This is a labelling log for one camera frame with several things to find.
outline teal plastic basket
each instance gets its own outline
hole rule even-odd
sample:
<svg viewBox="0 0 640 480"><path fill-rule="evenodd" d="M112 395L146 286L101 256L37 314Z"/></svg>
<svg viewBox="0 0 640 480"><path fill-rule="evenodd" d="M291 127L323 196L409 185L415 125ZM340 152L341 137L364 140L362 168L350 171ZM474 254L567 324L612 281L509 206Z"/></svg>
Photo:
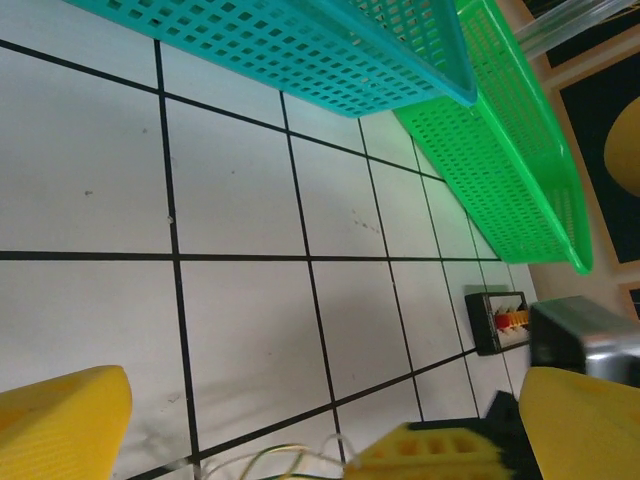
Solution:
<svg viewBox="0 0 640 480"><path fill-rule="evenodd" d="M357 117L477 92L451 0L66 0Z"/></svg>

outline green plastic basket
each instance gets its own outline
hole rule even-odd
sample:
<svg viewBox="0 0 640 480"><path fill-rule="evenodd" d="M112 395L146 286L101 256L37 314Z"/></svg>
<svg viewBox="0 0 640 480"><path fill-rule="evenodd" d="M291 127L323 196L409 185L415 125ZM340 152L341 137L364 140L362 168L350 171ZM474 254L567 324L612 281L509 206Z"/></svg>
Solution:
<svg viewBox="0 0 640 480"><path fill-rule="evenodd" d="M501 259L569 261L589 273L584 194L551 107L494 1L457 5L477 104L442 97L396 116Z"/></svg>

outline framed picture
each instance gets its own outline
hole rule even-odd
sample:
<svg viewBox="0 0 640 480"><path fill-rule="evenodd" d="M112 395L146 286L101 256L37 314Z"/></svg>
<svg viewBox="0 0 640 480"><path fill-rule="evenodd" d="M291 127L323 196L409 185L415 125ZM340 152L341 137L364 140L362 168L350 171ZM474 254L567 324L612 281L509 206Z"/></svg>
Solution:
<svg viewBox="0 0 640 480"><path fill-rule="evenodd" d="M640 267L640 45L551 93L616 270Z"/></svg>
<svg viewBox="0 0 640 480"><path fill-rule="evenodd" d="M534 17L540 17L565 0L523 0ZM570 38L547 52L549 64L555 68L598 47L608 40L640 24L640 2L621 10L605 21Z"/></svg>
<svg viewBox="0 0 640 480"><path fill-rule="evenodd" d="M640 321L640 282L623 283L619 287L629 315Z"/></svg>

